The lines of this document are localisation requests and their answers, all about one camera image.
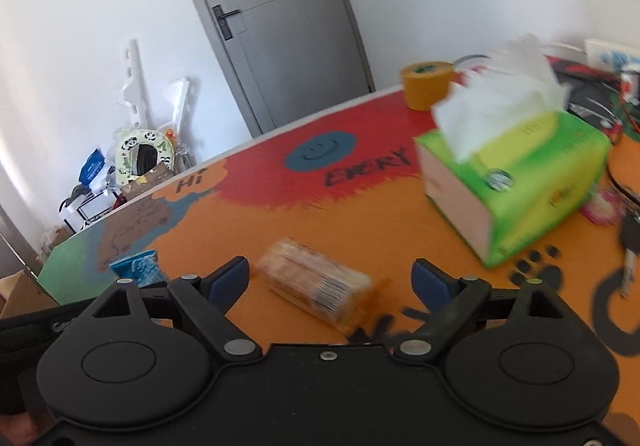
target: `gray door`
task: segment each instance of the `gray door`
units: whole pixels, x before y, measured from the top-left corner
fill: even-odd
[[[370,92],[344,0],[207,3],[262,132]]]
[[[0,279],[24,269],[24,264],[0,235]]]

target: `pink object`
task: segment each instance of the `pink object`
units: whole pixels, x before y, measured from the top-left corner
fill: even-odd
[[[620,195],[611,188],[600,190],[580,211],[597,226],[613,226],[625,216]]]

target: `table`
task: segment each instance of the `table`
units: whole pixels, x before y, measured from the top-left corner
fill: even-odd
[[[616,291],[623,263],[618,228],[596,227],[577,213],[514,260],[485,269],[424,196],[412,137],[433,128],[431,115],[407,109],[399,90],[306,119],[176,178],[75,235],[53,251],[40,283],[59,303],[69,303],[100,294],[115,278],[109,263],[137,251],[156,249],[172,279],[205,276],[236,255],[255,263],[287,236],[389,279],[380,313],[392,315],[386,330],[392,337],[422,324],[424,307],[410,286],[417,258],[453,277],[476,276],[500,288],[540,277],[614,352],[621,382],[606,423],[640,445],[640,286],[628,300]],[[625,138],[611,160],[618,180],[636,191],[639,155],[640,145]],[[260,278],[252,278],[228,317],[263,348],[346,341]]]

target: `blue smiley face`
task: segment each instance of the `blue smiley face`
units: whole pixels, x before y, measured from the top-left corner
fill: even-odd
[[[285,166],[299,172],[326,168],[353,152],[357,142],[356,137],[347,132],[321,134],[291,152],[285,160]]]

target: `orange tape roll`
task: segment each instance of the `orange tape roll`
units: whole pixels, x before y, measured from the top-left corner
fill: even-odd
[[[401,75],[407,106],[414,111],[428,111],[449,95],[449,83],[456,70],[447,62],[423,62],[402,69]]]

